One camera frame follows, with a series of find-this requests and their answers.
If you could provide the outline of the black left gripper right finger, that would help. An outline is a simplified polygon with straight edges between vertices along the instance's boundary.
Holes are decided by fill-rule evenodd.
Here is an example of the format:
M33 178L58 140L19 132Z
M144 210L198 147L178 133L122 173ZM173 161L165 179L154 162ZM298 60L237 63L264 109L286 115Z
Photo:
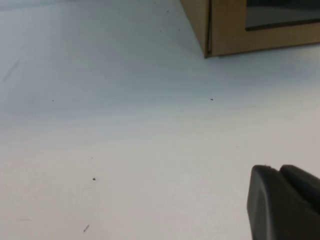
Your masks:
M296 192L319 214L320 179L297 166L289 164L283 165L279 171Z

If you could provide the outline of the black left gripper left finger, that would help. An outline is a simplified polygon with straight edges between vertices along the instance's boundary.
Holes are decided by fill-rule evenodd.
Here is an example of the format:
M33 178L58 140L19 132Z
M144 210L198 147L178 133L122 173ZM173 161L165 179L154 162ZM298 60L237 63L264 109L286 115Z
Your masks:
M320 238L320 214L296 192L280 169L252 167L247 213L254 240Z

